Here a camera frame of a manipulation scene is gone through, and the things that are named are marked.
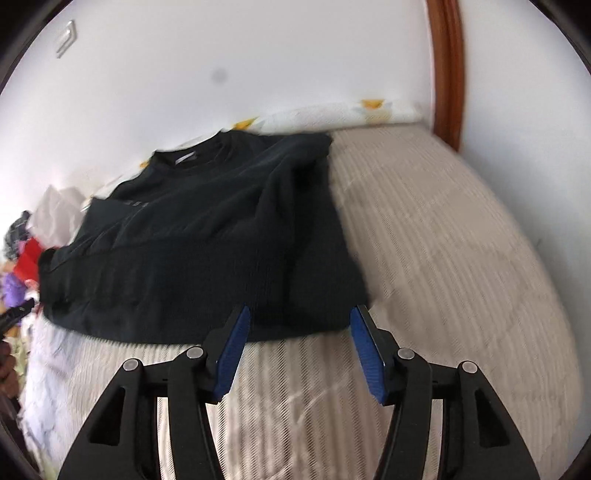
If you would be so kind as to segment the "person's left hand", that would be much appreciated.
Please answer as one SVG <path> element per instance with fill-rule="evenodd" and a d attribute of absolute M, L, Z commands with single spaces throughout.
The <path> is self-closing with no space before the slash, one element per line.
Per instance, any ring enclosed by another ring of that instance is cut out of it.
<path fill-rule="evenodd" d="M 9 399 L 17 398 L 20 392 L 19 376 L 15 370 L 16 359 L 6 341 L 0 343 L 0 388 Z"/>

